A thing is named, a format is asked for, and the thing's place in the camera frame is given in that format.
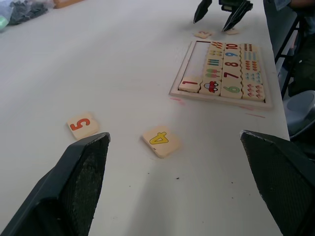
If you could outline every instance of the yellow number 4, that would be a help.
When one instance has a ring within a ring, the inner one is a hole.
[[[165,137],[166,132],[157,133],[157,136],[150,140],[150,144],[165,144],[168,143],[168,139]]]

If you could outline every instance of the wooden puzzle tile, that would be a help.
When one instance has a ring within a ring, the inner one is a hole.
[[[241,63],[235,61],[223,61],[223,70],[226,72],[229,71],[241,71]]]
[[[206,66],[203,72],[202,81],[211,80],[220,80],[222,79],[222,70],[213,69],[211,66]]]
[[[225,51],[231,51],[231,52],[240,52],[241,51],[241,47],[240,47],[240,44],[235,44],[235,43],[227,43],[225,45]]]
[[[207,32],[207,31],[199,31],[198,33],[195,33],[194,36],[198,37],[198,38],[207,38],[211,35],[211,32]]]
[[[250,52],[250,51],[241,51],[241,60],[245,61],[245,60],[255,60],[258,61],[259,57],[258,57],[258,52]]]
[[[249,52],[257,52],[257,47],[250,43],[242,43],[241,44],[242,51],[249,51]]]
[[[99,130],[97,121],[90,113],[73,117],[68,120],[67,124],[76,140],[86,138]]]
[[[223,80],[221,84],[221,97],[241,99],[243,96],[242,85],[231,80]]]
[[[242,61],[242,72],[260,72],[259,62],[256,60],[244,60]]]
[[[244,83],[262,84],[262,77],[260,72],[245,72],[242,74]]]
[[[210,50],[208,50],[207,57],[212,59],[223,59],[223,54],[223,50],[211,48]]]
[[[221,49],[224,50],[225,49],[225,43],[222,42],[216,42],[216,41],[211,41],[210,42],[210,46],[209,46],[209,50],[211,49]]]
[[[187,92],[198,92],[200,90],[201,77],[187,76],[179,84],[179,90]]]
[[[159,158],[165,158],[181,146],[179,138],[166,126],[158,126],[144,133],[142,138]]]
[[[242,72],[239,70],[223,70],[222,80],[230,80],[230,81],[235,81],[237,83],[241,83]]]
[[[240,32],[239,32],[237,29],[232,28],[232,29],[226,31],[225,33],[226,33],[227,35],[234,35],[234,34],[239,34]]]
[[[223,66],[223,60],[222,59],[213,59],[210,55],[207,56],[206,58],[206,67],[211,67],[213,69],[222,69]]]
[[[219,80],[204,80],[201,83],[199,93],[219,96],[221,93],[221,82]]]
[[[243,92],[242,99],[252,101],[265,100],[265,92],[263,85],[256,83],[243,83],[242,92]]]
[[[241,52],[238,52],[236,50],[225,50],[223,59],[232,59],[232,58],[240,58],[241,57]]]

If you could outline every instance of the green number 6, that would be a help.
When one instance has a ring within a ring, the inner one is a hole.
[[[231,87],[223,87],[224,89],[226,89],[227,91],[229,92],[233,92],[233,93],[238,93],[240,92],[240,89],[238,87],[235,87],[235,86],[231,86]]]

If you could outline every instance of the blue number 9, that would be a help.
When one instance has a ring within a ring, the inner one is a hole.
[[[228,56],[228,57],[237,56],[237,55],[234,54],[234,53],[225,53],[225,55]]]

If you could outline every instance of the red car picture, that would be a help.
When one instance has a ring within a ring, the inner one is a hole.
[[[216,81],[210,81],[209,83],[206,83],[204,85],[204,87],[209,90],[209,92],[216,92],[218,91],[218,89],[216,88],[218,86],[217,82]]]

